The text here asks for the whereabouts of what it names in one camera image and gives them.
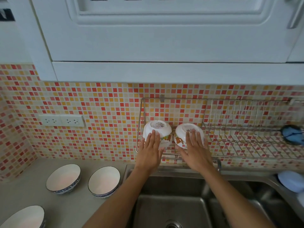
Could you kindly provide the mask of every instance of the sink basin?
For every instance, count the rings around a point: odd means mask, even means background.
[[[133,165],[128,165],[124,180]],[[223,176],[278,228],[304,227],[296,195],[273,173],[222,172]],[[128,228],[230,228],[208,184],[188,168],[161,167],[148,178],[135,203]]]

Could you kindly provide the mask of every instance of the dish rack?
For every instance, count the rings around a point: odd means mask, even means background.
[[[150,120],[163,120],[173,133],[181,123],[200,126],[216,160],[223,157],[304,160],[304,147],[287,144],[280,128],[304,123],[304,101],[142,98],[136,152],[143,128]],[[174,144],[163,153],[164,159],[180,160]]]

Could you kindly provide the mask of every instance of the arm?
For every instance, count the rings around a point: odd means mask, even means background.
[[[192,131],[191,135],[187,132],[186,142],[188,154],[179,146],[176,149],[189,167],[205,178],[233,228],[275,228],[213,167],[207,139],[203,145],[200,133]]]
[[[143,184],[161,162],[160,135],[149,134],[140,142],[135,168],[127,180],[109,197],[82,228],[125,228]]]

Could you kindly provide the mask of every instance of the countertop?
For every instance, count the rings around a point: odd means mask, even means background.
[[[67,194],[56,195],[45,187],[46,180],[66,164],[81,168],[81,180]],[[90,176],[99,168],[114,166],[120,172],[120,184],[127,163],[117,161],[38,159],[10,183],[0,184],[0,225],[15,212],[31,205],[45,210],[47,228],[78,228],[90,218],[105,199],[94,197],[88,189]]]

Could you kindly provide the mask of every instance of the power socket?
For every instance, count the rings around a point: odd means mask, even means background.
[[[38,115],[42,125],[44,126],[61,126],[60,115],[56,114],[40,114]]]
[[[62,126],[77,126],[77,127],[85,127],[85,122],[83,120],[82,115],[60,115],[61,125]]]

